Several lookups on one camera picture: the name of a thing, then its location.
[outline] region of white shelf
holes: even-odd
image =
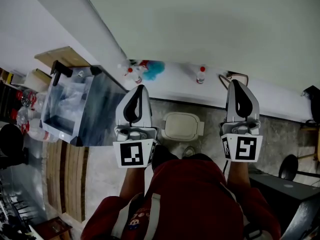
[[[196,82],[198,65],[165,63],[163,73],[155,81],[143,80],[151,98],[166,99],[226,107],[227,90],[220,82],[218,75],[225,71],[206,68],[203,84]],[[136,83],[125,78],[123,86],[131,90]],[[260,114],[296,122],[305,122],[312,118],[310,100],[293,90],[287,90],[272,83],[249,77],[248,87],[257,98]]]

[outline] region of black pants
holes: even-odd
[[[155,150],[153,153],[153,159],[152,159],[152,170],[155,171],[155,169],[163,164],[166,161],[169,160],[176,160],[179,159],[176,155],[172,154],[169,152],[169,150],[162,145],[157,145],[155,146]],[[198,160],[205,160],[205,161],[211,161],[212,159],[210,157],[208,157],[205,154],[202,153],[198,153],[198,154],[194,154],[191,155],[189,157],[183,157],[182,159],[198,159]]]

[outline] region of brown box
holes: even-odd
[[[44,53],[35,55],[34,58],[47,65],[49,68],[52,67],[54,61],[56,60],[68,68],[90,66],[90,64],[71,47],[46,51]]]

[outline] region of black round object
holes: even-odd
[[[290,154],[282,162],[279,170],[279,178],[293,181],[298,171],[298,158]]]
[[[22,152],[24,136],[14,124],[6,124],[0,130],[0,150],[8,157]]]

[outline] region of person's right arm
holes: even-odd
[[[247,220],[271,234],[273,240],[281,237],[280,224],[271,207],[257,188],[250,185],[248,163],[231,162],[227,181]]]

